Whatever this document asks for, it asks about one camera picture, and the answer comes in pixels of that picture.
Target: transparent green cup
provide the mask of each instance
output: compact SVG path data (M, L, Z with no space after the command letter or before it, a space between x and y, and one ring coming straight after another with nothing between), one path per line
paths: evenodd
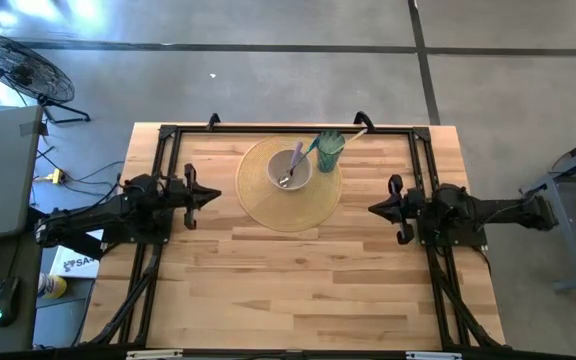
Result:
M317 168L319 171L329 173L335 169L342 150L333 151L344 143L344 137L338 132L322 133L319 136L319 143L317 144Z

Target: white bowl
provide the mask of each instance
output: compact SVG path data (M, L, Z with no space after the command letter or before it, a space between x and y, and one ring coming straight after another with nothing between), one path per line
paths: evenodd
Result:
M290 168L290 160L292 160L292 154L294 152L295 150L282 150L273 155L270 161L268 161L268 166L266 167L268 179L281 190L294 191L301 189L312 177L312 165L310 164L310 159L306 157L301 160L299 165L293 170L288 186L285 188L279 186L279 178L284 176ZM303 153L299 153L297 160L301 159L302 156L304 156Z

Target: woven placemat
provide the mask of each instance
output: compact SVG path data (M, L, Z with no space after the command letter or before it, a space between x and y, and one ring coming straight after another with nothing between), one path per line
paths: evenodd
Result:
M341 196L339 167L330 173L317 169L317 149L308 154L312 178L301 189L285 191L268 179L270 158L281 150L294 149L297 141L304 151L313 137L275 136L262 140L244 155L237 170L235 188L244 210L270 229L303 231L321 224L337 207Z

